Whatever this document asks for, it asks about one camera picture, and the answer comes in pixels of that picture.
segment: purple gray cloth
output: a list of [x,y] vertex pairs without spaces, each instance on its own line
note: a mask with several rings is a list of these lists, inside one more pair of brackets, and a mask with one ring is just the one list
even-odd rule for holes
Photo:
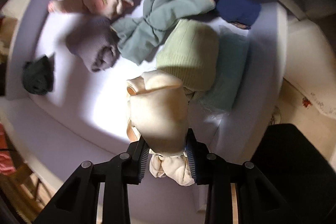
[[94,17],[73,30],[67,36],[66,44],[89,71],[97,72],[114,65],[119,56],[117,39],[107,18]]

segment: blue cloth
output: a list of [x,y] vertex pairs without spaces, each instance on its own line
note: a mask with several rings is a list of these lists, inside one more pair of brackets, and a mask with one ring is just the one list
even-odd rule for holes
[[251,0],[214,0],[216,10],[227,22],[239,22],[251,26],[257,19],[261,5]]
[[246,37],[221,28],[216,78],[198,100],[206,107],[230,111],[242,80],[249,43]]

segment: sage green cloth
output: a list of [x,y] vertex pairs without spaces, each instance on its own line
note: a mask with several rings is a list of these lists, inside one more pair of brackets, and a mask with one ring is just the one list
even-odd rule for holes
[[180,19],[156,56],[156,68],[181,79],[185,93],[209,90],[216,76],[218,45],[210,26]]
[[162,42],[165,32],[173,28],[178,19],[214,8],[214,0],[144,0],[142,18],[121,18],[111,25],[111,29],[120,38],[121,56],[139,65]]

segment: ribbed green fabric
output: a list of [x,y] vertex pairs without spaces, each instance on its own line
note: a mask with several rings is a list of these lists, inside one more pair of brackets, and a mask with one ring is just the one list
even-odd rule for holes
[[205,23],[181,19],[157,54],[156,68],[192,91],[209,90],[216,75],[217,33]]

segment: red object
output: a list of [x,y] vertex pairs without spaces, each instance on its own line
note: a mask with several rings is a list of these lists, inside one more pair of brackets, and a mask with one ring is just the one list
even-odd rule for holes
[[[6,149],[5,129],[0,123],[0,149]],[[8,151],[0,151],[0,173],[10,175],[16,171]]]

